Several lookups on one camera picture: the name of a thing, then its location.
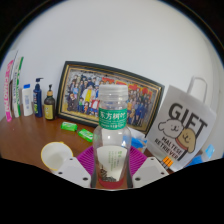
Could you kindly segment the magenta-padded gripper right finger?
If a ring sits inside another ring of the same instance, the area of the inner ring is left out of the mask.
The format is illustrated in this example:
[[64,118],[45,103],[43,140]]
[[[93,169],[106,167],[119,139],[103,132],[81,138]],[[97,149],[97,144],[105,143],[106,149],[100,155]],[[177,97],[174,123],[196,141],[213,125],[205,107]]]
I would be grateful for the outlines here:
[[155,157],[147,157],[132,147],[129,157],[129,171],[133,188],[140,188],[168,175]]

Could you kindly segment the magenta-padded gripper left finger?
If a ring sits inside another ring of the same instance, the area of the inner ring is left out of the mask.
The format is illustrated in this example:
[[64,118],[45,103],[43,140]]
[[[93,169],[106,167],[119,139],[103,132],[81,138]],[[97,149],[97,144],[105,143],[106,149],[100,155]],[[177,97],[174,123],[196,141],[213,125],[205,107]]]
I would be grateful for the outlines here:
[[89,147],[77,157],[68,157],[54,174],[84,188],[96,184],[93,148]]

